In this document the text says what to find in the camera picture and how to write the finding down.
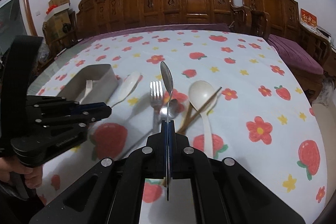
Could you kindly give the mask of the person's left hand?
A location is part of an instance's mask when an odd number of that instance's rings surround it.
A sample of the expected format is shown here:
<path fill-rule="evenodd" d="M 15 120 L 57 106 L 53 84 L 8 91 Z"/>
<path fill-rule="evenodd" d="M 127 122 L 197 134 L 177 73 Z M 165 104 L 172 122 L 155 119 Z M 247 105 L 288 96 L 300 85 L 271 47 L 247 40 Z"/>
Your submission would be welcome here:
<path fill-rule="evenodd" d="M 43 166 L 29 168 L 22 165 L 16 157 L 1 157 L 1 181 L 7 184 L 12 184 L 10 173 L 22 174 L 25 184 L 30 189 L 35 189 L 41 186 L 43 178 Z"/>

